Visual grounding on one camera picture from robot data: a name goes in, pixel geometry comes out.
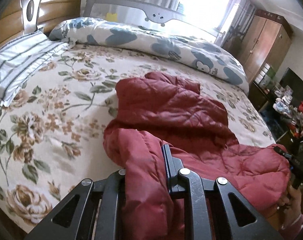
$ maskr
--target wooden wardrobe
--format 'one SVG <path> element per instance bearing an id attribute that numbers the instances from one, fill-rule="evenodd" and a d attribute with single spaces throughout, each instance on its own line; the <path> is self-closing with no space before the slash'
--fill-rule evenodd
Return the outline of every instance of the wooden wardrobe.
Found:
<path id="1" fill-rule="evenodd" d="M 290 44 L 291 40 L 284 26 L 255 15 L 236 57 L 244 67 L 247 81 L 251 83 L 265 63 L 268 63 L 276 72 L 282 64 Z"/>

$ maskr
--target yellow object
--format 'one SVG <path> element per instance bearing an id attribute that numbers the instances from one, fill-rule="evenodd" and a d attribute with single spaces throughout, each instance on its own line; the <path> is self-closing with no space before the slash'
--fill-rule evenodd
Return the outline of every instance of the yellow object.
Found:
<path id="1" fill-rule="evenodd" d="M 106 21 L 117 22 L 117 14 L 116 13 L 107 13 Z"/>

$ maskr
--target hand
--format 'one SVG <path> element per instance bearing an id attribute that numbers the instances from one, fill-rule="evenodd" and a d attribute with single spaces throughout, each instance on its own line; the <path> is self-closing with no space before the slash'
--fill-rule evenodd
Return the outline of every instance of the hand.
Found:
<path id="1" fill-rule="evenodd" d="M 291 196 L 290 200 L 286 195 L 282 195 L 278 200 L 279 206 L 283 206 L 285 204 L 290 205 L 288 209 L 284 211 L 285 220 L 283 228 L 290 226 L 301 215 L 301 191 L 290 186 L 288 188 L 288 193 Z"/>

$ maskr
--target red puffer jacket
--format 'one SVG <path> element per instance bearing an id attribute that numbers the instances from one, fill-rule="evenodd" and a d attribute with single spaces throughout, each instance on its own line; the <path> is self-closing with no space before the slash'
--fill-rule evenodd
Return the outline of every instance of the red puffer jacket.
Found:
<path id="1" fill-rule="evenodd" d="M 107 155 L 126 168 L 126 239 L 183 239 L 183 201 L 171 200 L 161 146 L 200 177 L 226 177 L 260 212 L 276 204 L 289 165 L 273 147 L 240 145 L 222 103 L 200 85 L 163 73 L 116 85 L 119 108 L 104 132 Z"/>

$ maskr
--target wooden headboard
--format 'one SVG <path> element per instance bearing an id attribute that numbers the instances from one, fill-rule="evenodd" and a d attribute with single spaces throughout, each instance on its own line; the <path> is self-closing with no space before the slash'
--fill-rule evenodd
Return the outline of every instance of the wooden headboard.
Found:
<path id="1" fill-rule="evenodd" d="M 0 46 L 44 28 L 48 34 L 60 22 L 80 16 L 81 0 L 12 0 L 0 16 Z"/>

